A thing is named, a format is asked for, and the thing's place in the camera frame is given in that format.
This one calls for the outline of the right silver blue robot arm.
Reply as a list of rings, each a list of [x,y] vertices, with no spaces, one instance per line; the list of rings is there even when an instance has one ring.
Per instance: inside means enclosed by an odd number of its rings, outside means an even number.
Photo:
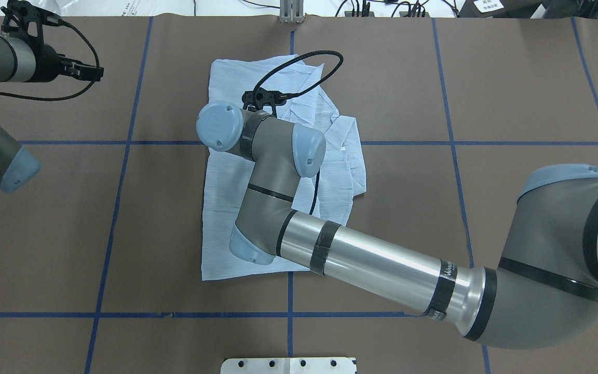
[[[441,239],[408,248],[294,208],[301,179],[326,164],[318,130],[223,101],[201,109],[196,129],[213,155],[249,167],[226,241],[247,265],[297,265],[506,350],[560,345],[598,318],[598,166],[533,172],[497,265],[463,267],[437,251]]]

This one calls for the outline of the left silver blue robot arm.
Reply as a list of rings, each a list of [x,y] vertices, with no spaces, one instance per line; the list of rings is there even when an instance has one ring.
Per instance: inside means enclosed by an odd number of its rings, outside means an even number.
[[[69,58],[48,45],[41,32],[29,35],[5,26],[0,34],[0,83],[49,83],[68,76],[90,88],[104,75],[98,54],[93,58],[94,64]],[[0,191],[14,193],[40,169],[40,161],[0,125]]]

